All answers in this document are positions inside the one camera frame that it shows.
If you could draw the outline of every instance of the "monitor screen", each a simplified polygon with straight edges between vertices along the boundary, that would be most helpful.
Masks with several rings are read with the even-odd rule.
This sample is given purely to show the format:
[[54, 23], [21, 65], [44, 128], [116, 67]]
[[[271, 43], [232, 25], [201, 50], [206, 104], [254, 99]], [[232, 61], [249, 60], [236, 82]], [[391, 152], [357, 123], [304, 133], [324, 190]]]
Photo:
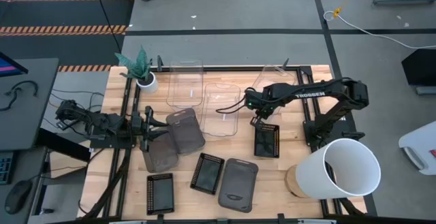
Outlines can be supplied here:
[[26, 73], [27, 69], [0, 52], [0, 77]]

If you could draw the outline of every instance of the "wooden tabletop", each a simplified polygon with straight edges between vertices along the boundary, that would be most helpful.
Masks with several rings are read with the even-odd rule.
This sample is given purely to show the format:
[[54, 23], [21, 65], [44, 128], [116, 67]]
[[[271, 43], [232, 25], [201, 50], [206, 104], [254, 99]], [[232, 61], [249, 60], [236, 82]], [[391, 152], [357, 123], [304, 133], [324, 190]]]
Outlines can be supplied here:
[[[332, 78], [328, 65], [313, 65], [312, 70], [315, 82]], [[119, 75], [121, 72], [126, 72], [126, 69], [113, 67], [110, 70], [102, 112], [119, 113], [121, 111], [126, 82], [126, 79]], [[259, 74], [258, 71], [205, 72], [204, 86], [208, 83], [234, 84], [239, 86], [243, 92], [245, 88], [253, 85]], [[139, 111], [144, 116], [145, 106], [151, 106], [155, 112], [154, 118], [165, 121], [167, 115], [174, 112], [172, 107], [166, 103], [170, 73], [156, 73], [155, 75], [159, 82], [159, 89], [153, 94], [141, 93]], [[131, 111], [135, 86], [136, 84], [132, 82], [127, 113]], [[327, 112], [336, 102], [336, 99], [331, 97], [319, 98], [321, 112]], [[309, 107], [313, 119], [315, 114], [311, 101], [309, 101]], [[319, 200], [293, 196], [286, 189], [284, 182], [286, 170], [310, 155], [310, 149], [306, 145], [302, 129], [305, 117], [301, 100], [295, 100], [286, 105], [285, 108], [281, 108], [280, 113], [274, 115], [270, 120], [270, 123], [280, 125], [279, 159], [260, 158], [253, 155], [254, 127], [249, 124], [252, 117], [253, 111], [246, 108], [239, 111], [236, 135], [214, 137], [204, 134], [206, 145], [200, 152], [225, 160], [229, 158], [242, 159], [258, 165], [259, 172], [253, 196], [253, 210], [250, 213], [242, 213], [222, 208], [218, 204], [218, 193], [213, 196], [189, 188], [200, 154], [200, 152], [196, 152], [180, 156], [178, 165], [168, 171], [174, 174], [175, 212], [165, 214], [165, 219], [276, 219], [278, 213], [283, 213], [286, 218], [322, 217]], [[106, 149], [91, 162], [81, 198], [81, 206], [84, 210], [89, 210], [106, 188], [112, 154], [112, 149]], [[124, 220], [156, 219], [156, 216], [146, 215], [146, 177], [149, 174], [142, 152], [137, 146], [132, 150], [130, 159], [123, 210]], [[115, 213], [118, 189], [115, 189], [113, 196], [111, 214]], [[359, 210], [366, 212], [363, 197], [355, 197], [351, 200]], [[334, 213], [331, 200], [328, 201], [328, 205], [330, 213]], [[83, 213], [79, 210], [78, 216], [82, 215]]]

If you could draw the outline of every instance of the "gray floor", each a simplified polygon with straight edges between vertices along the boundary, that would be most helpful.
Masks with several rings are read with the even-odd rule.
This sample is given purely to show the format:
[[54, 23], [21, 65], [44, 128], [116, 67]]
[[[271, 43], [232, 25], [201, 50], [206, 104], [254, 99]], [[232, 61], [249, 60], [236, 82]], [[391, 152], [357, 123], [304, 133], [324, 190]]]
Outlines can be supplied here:
[[[322, 0], [326, 10], [343, 0]], [[436, 28], [436, 5], [373, 6], [372, 0], [350, 0], [341, 15], [365, 29]], [[321, 29], [314, 0], [152, 0], [135, 1], [130, 31], [193, 29]], [[331, 29], [349, 27], [334, 20]], [[393, 35], [410, 45], [436, 44], [436, 35]], [[379, 159], [382, 180], [374, 192], [380, 216], [436, 219], [436, 177], [421, 175], [398, 148], [398, 139], [436, 119], [436, 97], [418, 97], [407, 85], [401, 61], [413, 51], [367, 35], [333, 35], [343, 76], [362, 80], [369, 87], [370, 106], [355, 112], [362, 141]], [[150, 57], [201, 59], [207, 65], [330, 64], [322, 35], [180, 35], [127, 36], [123, 54], [136, 56], [143, 45]], [[69, 91], [104, 91], [107, 73], [59, 74], [55, 87]], [[88, 104], [89, 95], [59, 94]], [[94, 103], [101, 102], [95, 98]], [[54, 122], [54, 108], [46, 118]], [[50, 217], [31, 223], [73, 219], [82, 176], [66, 186], [76, 194], [59, 198], [62, 186], [50, 187], [44, 207], [60, 206]]]

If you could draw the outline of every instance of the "white object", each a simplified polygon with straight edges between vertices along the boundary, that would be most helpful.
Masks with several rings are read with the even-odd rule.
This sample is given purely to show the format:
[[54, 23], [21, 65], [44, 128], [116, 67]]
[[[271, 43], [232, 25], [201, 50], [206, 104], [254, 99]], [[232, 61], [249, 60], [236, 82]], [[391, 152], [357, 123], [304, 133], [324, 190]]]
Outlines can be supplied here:
[[[326, 17], [327, 14], [333, 14], [333, 11], [325, 12], [324, 13], [324, 20], [327, 20], [327, 21], [334, 20], [333, 16], [332, 16], [332, 18], [327, 18]], [[353, 27], [353, 28], [355, 28], [357, 30], [361, 30], [362, 32], [364, 32], [366, 34], [369, 34], [371, 36], [374, 36], [374, 37], [381, 37], [381, 38], [389, 39], [389, 40], [394, 41], [394, 42], [396, 42], [396, 43], [398, 43], [398, 44], [400, 44], [400, 45], [402, 45], [402, 46], [404, 46], [406, 48], [411, 48], [411, 49], [414, 49], [414, 50], [423, 49], [423, 48], [436, 48], [436, 46], [417, 46], [417, 47], [415, 47], [415, 46], [408, 46], [407, 44], [404, 44], [404, 43], [402, 43], [402, 42], [400, 42], [400, 41], [398, 41], [396, 39], [393, 39], [391, 37], [388, 37], [388, 36], [385, 36], [385, 35], [372, 34], [372, 33], [368, 32], [368, 31], [365, 31], [365, 30], [361, 29], [360, 27], [357, 27], [357, 26], [349, 23], [348, 21], [344, 20], [340, 15], [338, 15], [338, 18], [341, 19], [345, 24], [349, 25], [350, 27]]]
[[138, 85], [144, 93], [154, 93], [157, 91], [157, 88], [159, 88], [159, 83], [157, 82], [155, 74], [151, 71], [150, 74], [153, 76], [153, 81], [148, 85], [141, 85], [138, 80], [136, 80], [136, 85]]
[[[332, 166], [336, 184], [327, 174]], [[315, 199], [364, 196], [380, 183], [380, 166], [374, 154], [362, 143], [341, 138], [308, 156], [296, 168], [301, 190]]]
[[410, 160], [425, 175], [436, 175], [436, 158], [430, 150], [436, 150], [436, 121], [403, 135], [399, 140]]

